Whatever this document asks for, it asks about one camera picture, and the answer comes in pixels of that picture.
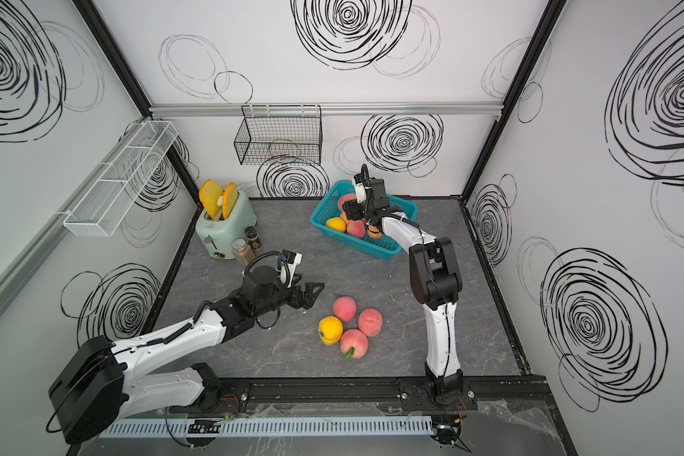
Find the silver cap spice jar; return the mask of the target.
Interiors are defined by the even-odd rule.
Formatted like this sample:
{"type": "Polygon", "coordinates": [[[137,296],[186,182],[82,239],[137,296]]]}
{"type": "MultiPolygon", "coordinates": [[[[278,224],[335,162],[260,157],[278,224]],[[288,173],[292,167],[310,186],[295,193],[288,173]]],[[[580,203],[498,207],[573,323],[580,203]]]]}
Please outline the silver cap spice jar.
{"type": "Polygon", "coordinates": [[[232,243],[233,255],[239,265],[247,267],[256,258],[256,253],[245,239],[235,239],[232,243]]]}

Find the right yellow toast slice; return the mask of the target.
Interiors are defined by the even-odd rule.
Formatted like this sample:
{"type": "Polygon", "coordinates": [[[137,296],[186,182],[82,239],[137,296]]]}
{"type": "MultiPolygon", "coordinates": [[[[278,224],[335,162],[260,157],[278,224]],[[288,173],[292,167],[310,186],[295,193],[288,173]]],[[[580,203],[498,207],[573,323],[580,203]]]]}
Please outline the right yellow toast slice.
{"type": "Polygon", "coordinates": [[[220,208],[222,209],[222,218],[224,220],[227,220],[230,217],[237,204],[238,199],[239,188],[237,187],[237,184],[235,184],[235,182],[230,182],[230,184],[226,186],[223,192],[222,204],[220,205],[220,208]]]}

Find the yellow toast slice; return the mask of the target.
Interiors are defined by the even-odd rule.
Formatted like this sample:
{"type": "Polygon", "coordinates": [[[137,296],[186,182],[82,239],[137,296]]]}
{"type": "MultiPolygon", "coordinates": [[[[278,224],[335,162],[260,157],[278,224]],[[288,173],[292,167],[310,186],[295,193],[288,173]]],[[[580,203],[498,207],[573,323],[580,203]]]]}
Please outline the yellow toast slice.
{"type": "Polygon", "coordinates": [[[237,184],[235,184],[235,182],[230,182],[230,184],[226,186],[223,192],[222,204],[220,205],[220,208],[222,209],[222,218],[224,220],[227,220],[230,217],[237,204],[238,199],[239,188],[237,187],[237,184]]]}
{"type": "Polygon", "coordinates": [[[199,189],[199,200],[211,220],[216,220],[222,210],[224,189],[214,180],[207,180],[199,189]]]}

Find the pink peach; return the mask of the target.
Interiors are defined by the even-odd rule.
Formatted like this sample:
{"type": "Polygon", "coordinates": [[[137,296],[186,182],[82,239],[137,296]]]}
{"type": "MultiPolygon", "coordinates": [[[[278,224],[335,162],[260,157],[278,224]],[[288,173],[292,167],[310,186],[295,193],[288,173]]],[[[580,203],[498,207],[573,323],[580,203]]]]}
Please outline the pink peach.
{"type": "Polygon", "coordinates": [[[375,309],[364,310],[358,318],[358,328],[365,336],[375,337],[381,333],[383,317],[375,309]]]}
{"type": "Polygon", "coordinates": [[[337,201],[337,209],[339,211],[343,210],[343,205],[344,203],[347,203],[347,201],[355,201],[356,200],[356,195],[355,194],[346,194],[341,196],[338,201],[337,201]]]}
{"type": "Polygon", "coordinates": [[[349,322],[355,318],[357,304],[353,298],[342,296],[332,304],[332,313],[342,322],[349,322]]]}
{"type": "Polygon", "coordinates": [[[356,239],[363,239],[366,236],[367,228],[363,220],[351,220],[346,227],[346,233],[356,239]]]}
{"type": "Polygon", "coordinates": [[[360,359],[366,355],[369,342],[361,330],[351,329],[342,334],[339,347],[345,359],[360,359]]]}

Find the mint green toaster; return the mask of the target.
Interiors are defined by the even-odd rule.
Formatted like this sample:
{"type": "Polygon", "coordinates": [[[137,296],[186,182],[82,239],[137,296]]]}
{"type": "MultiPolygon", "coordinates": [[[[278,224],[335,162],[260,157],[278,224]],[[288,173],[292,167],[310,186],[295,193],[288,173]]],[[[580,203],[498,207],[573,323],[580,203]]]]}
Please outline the mint green toaster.
{"type": "Polygon", "coordinates": [[[239,191],[239,199],[228,220],[211,220],[203,210],[195,223],[195,232],[211,258],[233,260],[233,242],[245,239],[245,229],[256,226],[257,215],[247,193],[239,191]]]}

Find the yellow pepper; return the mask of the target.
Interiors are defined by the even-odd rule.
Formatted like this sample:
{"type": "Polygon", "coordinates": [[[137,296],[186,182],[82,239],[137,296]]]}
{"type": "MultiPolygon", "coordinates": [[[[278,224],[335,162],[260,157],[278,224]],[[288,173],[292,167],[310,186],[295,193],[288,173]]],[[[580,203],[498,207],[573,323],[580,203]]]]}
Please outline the yellow pepper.
{"type": "Polygon", "coordinates": [[[347,231],[347,223],[343,218],[329,218],[326,220],[325,226],[339,233],[347,231]]]}
{"type": "Polygon", "coordinates": [[[338,343],[344,334],[343,322],[337,317],[324,317],[319,321],[318,334],[323,344],[332,346],[338,343]]]}

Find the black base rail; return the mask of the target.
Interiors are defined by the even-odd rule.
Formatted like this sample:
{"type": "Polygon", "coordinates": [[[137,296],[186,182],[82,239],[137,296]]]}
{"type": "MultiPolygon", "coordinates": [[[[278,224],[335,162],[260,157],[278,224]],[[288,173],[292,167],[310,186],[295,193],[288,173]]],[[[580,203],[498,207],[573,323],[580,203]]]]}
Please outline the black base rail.
{"type": "Polygon", "coordinates": [[[405,412],[475,410],[480,401],[545,399],[543,376],[459,376],[440,386],[425,376],[219,378],[191,406],[246,412],[256,404],[376,403],[405,412]]]}

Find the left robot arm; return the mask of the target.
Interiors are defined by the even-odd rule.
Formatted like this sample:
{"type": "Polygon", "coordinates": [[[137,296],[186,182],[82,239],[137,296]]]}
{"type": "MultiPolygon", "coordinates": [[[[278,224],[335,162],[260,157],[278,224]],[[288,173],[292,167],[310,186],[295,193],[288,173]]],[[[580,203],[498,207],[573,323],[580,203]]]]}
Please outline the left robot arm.
{"type": "Polygon", "coordinates": [[[163,366],[240,336],[267,313],[284,306],[308,310],[324,289],[322,282],[300,283],[300,275],[269,266],[244,274],[226,298],[205,301],[179,323],[143,336],[86,342],[49,388],[57,427],[70,446],[98,436],[116,421],[150,410],[186,407],[216,388],[214,372],[199,363],[163,374],[163,366]]]}

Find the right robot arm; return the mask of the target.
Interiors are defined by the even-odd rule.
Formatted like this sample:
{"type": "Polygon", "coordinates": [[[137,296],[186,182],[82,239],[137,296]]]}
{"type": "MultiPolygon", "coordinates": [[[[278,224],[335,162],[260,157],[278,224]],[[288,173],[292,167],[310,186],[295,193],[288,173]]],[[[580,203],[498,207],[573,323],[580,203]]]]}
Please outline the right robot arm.
{"type": "Polygon", "coordinates": [[[455,314],[463,281],[452,241],[431,235],[408,218],[391,202],[385,182],[372,178],[366,166],[351,183],[355,199],[343,203],[347,217],[363,220],[408,254],[410,288],[425,314],[429,400],[441,402],[461,393],[464,380],[457,355],[455,314]]]}

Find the left yellow toast slice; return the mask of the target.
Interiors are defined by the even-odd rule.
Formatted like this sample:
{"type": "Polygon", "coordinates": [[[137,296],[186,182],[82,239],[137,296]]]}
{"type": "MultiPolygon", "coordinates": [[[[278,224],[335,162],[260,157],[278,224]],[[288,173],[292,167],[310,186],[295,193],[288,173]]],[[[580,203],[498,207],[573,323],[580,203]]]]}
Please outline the left yellow toast slice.
{"type": "Polygon", "coordinates": [[[224,189],[214,180],[207,180],[199,189],[199,200],[211,220],[216,220],[222,210],[224,189]]]}

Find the black cap spice bottle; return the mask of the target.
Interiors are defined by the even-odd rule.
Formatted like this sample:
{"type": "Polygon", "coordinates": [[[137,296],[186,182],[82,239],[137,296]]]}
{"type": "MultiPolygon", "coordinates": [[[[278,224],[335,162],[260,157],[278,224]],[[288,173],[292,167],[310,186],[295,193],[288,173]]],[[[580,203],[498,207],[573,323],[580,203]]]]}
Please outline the black cap spice bottle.
{"type": "Polygon", "coordinates": [[[248,226],[244,229],[244,233],[252,250],[255,253],[260,252],[262,249],[262,244],[260,242],[260,235],[258,235],[258,229],[256,226],[248,226]]]}

